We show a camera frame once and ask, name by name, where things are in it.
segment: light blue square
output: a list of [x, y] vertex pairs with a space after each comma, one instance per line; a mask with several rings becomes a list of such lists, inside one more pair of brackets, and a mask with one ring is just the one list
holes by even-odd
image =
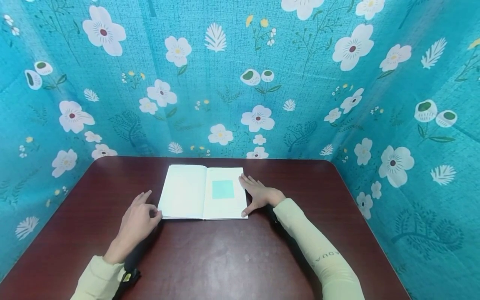
[[233, 192], [233, 181], [215, 180], [212, 181], [212, 199], [235, 198]]

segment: teal floral curtain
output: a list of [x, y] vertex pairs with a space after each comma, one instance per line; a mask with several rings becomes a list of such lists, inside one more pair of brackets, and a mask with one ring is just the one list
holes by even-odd
[[0, 0], [0, 278], [104, 156], [326, 159], [413, 299], [476, 298], [479, 12]]

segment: wooden table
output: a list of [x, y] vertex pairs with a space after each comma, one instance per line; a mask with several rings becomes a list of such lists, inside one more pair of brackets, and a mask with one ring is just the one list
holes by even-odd
[[[95, 161], [0, 284], [3, 300], [66, 300], [93, 255], [116, 236], [132, 199], [158, 204], [170, 164], [243, 167], [279, 188], [337, 247], [367, 300], [408, 300], [336, 168], [319, 160], [110, 156]], [[249, 220], [165, 222], [124, 299], [321, 299], [302, 257], [291, 254], [264, 212]]]

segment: open book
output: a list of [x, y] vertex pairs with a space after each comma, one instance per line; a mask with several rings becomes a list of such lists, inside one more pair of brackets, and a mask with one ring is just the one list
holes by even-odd
[[241, 173], [243, 168], [171, 165], [158, 209], [165, 219], [248, 219], [240, 216], [247, 207]]

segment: sleeve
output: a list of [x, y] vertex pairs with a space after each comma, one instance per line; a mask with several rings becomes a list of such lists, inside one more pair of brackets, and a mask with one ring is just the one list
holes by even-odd
[[78, 280], [71, 300], [111, 300], [125, 274], [124, 264], [108, 264], [94, 256]]
[[347, 261], [292, 199], [280, 202], [273, 211], [313, 267], [322, 283], [324, 300], [365, 300], [360, 281]]

